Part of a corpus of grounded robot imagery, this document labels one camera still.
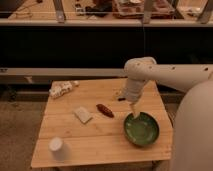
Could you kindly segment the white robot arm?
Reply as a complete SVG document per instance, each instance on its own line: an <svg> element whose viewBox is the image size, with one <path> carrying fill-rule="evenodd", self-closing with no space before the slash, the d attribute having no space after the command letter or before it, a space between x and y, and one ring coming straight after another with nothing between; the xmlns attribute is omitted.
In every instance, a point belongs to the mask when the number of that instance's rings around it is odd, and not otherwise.
<svg viewBox="0 0 213 171"><path fill-rule="evenodd" d="M153 57L124 65L124 97L137 103L148 81L185 93L173 126L169 171L213 171L213 64L158 64Z"/></svg>

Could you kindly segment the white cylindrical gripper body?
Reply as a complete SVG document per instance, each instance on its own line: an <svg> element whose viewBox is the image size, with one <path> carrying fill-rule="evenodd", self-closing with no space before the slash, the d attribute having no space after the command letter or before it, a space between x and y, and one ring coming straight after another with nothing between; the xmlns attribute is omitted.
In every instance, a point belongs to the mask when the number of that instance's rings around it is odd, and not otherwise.
<svg viewBox="0 0 213 171"><path fill-rule="evenodd" d="M122 91L123 97L131 103L137 103L142 95L144 85L143 81L127 79Z"/></svg>

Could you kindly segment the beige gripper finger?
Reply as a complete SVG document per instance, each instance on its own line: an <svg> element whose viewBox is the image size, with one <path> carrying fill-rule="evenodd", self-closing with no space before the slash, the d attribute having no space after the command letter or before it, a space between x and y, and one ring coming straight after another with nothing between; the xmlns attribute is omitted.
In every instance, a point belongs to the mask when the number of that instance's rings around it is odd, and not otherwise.
<svg viewBox="0 0 213 171"><path fill-rule="evenodd" d="M136 103L131 103L130 108L134 118L137 118L140 115L140 110Z"/></svg>

